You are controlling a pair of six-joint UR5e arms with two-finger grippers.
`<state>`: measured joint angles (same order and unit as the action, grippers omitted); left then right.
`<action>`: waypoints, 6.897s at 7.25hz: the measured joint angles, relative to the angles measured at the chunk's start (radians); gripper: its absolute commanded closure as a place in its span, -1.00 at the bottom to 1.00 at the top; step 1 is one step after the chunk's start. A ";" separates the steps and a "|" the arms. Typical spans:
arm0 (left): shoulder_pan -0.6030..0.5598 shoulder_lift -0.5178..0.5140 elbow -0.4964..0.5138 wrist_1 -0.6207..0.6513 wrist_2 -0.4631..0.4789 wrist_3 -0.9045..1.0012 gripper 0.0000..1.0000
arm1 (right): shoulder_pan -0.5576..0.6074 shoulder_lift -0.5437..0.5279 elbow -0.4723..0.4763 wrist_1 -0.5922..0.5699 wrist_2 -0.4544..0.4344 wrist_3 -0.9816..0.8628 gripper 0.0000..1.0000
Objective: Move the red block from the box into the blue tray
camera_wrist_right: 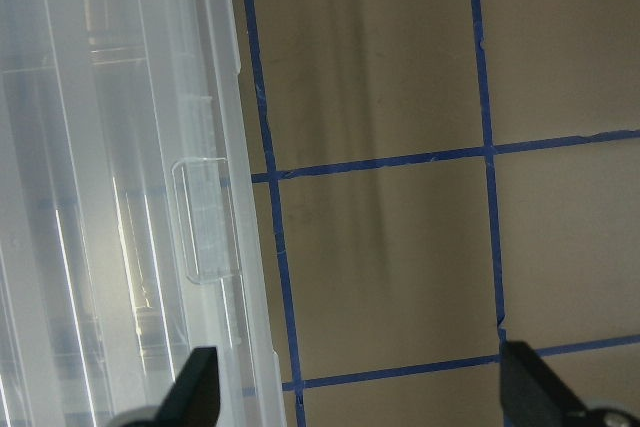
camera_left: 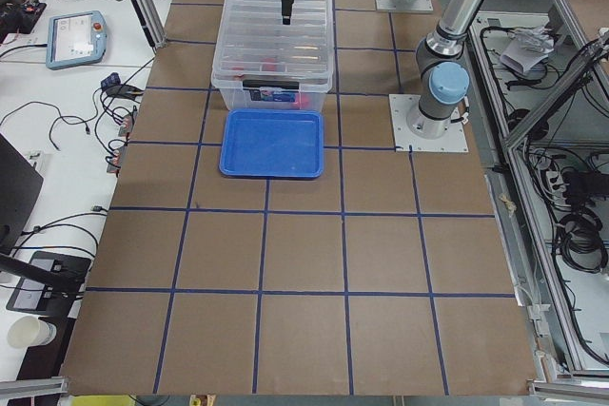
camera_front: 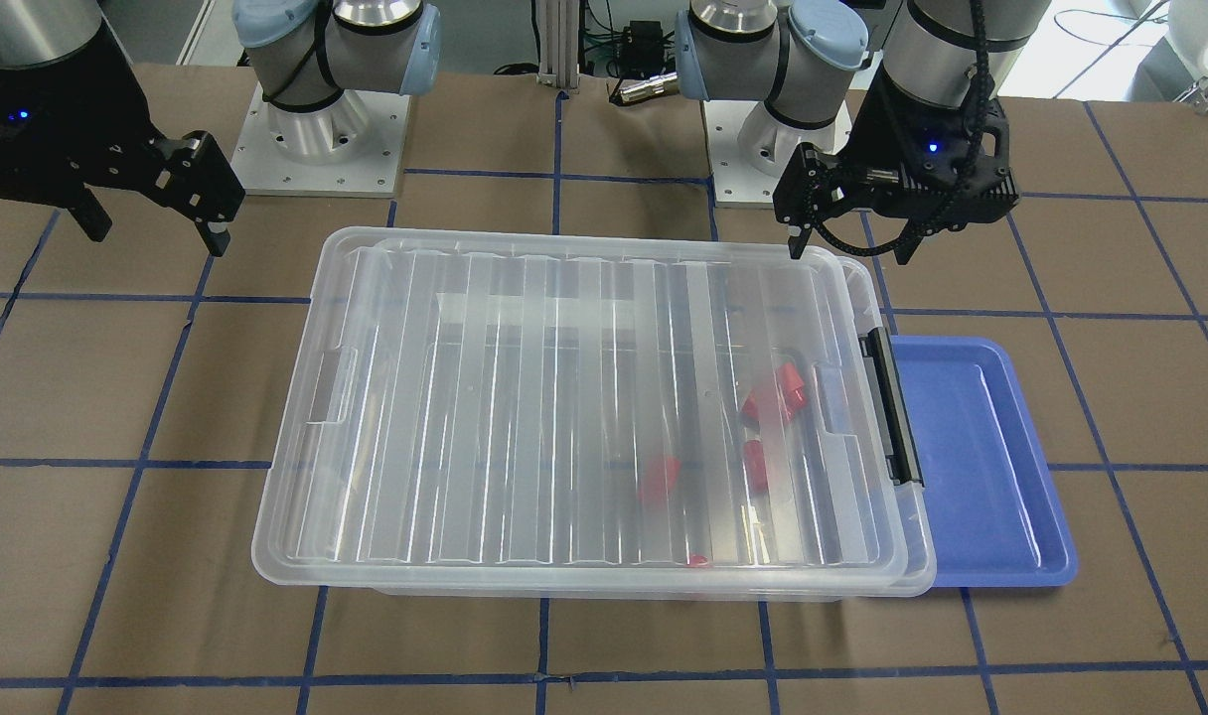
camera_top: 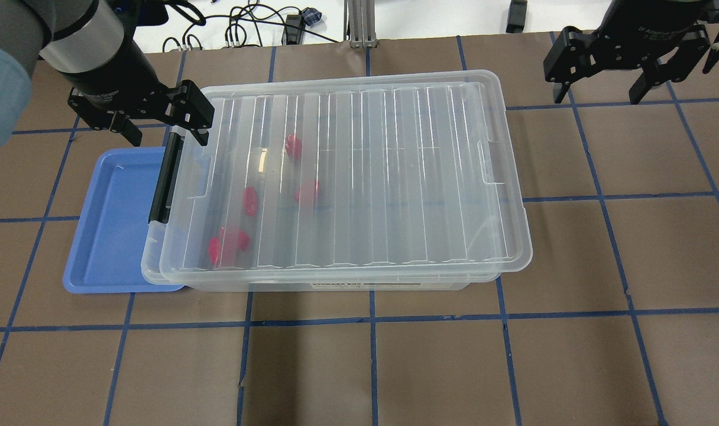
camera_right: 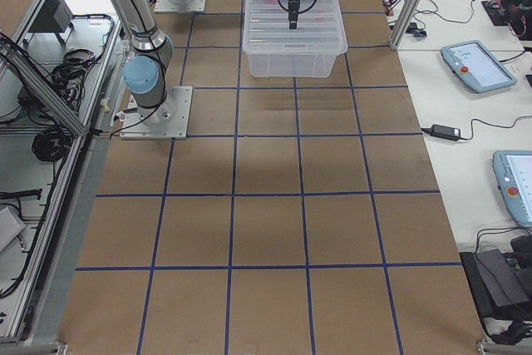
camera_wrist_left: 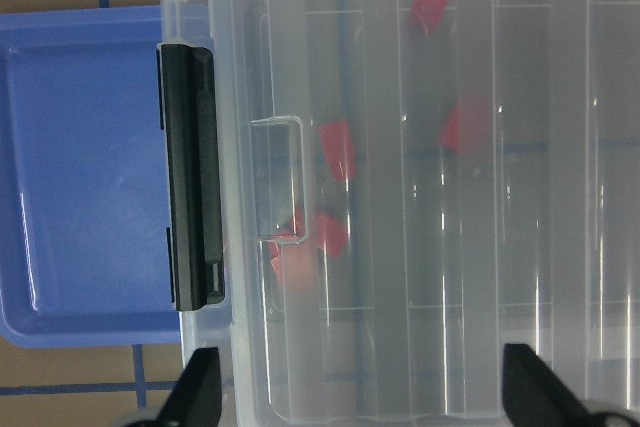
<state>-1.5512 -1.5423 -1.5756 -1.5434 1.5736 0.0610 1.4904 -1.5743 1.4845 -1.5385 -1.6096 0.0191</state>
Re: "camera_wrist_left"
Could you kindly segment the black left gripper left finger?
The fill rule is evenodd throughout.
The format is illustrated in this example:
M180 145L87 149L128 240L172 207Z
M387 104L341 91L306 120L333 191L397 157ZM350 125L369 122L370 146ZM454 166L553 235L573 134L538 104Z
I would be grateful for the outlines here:
M196 349L156 422L159 426L217 426L222 415L219 350Z

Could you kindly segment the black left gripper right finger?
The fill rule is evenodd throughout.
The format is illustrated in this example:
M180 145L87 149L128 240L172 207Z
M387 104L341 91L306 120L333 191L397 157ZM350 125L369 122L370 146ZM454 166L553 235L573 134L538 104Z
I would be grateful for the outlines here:
M594 426L586 407L527 344L504 345L501 392L513 426Z

